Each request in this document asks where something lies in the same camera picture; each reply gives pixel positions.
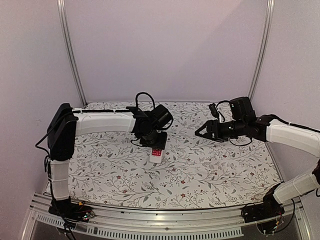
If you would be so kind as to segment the white red remote control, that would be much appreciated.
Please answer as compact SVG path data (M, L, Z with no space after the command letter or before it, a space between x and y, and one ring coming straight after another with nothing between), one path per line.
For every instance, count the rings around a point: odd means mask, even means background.
M163 160L163 150L152 148L149 155L149 162L153 164L160 164Z

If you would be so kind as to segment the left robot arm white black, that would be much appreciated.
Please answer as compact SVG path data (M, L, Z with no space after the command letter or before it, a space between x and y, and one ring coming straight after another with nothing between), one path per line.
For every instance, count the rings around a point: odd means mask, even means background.
M74 213L69 202L69 162L74 155L77 137L102 132L126 132L134 135L132 143L138 147L163 151L167 142L167 129L174 118L162 104L152 105L152 110L143 111L139 103L124 109L82 109L73 108L69 103L59 106L51 120L46 134L35 144L47 141L45 149L45 170L48 173L55 209L63 216Z

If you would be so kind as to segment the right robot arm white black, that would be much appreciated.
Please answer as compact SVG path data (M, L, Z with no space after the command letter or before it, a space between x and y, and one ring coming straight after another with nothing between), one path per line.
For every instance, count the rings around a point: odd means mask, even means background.
M252 107L247 96L227 101L232 120L220 122L221 113L214 103L209 109L214 120L206 121L194 134L197 137L223 143L231 139L246 136L264 143L278 143L320 156L320 132L307 126L285 121L275 114L260 117ZM284 202L308 194L320 187L320 167L302 173L295 178L272 187L263 197L258 213L262 218L269 218Z

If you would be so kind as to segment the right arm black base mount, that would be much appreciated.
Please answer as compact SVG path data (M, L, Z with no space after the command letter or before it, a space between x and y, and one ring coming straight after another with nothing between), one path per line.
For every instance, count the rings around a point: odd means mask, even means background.
M241 216L245 223L277 217L285 213L283 204L278 203L273 197L273 193L279 185L278 183L268 190L262 198L262 203L249 203L241 209Z

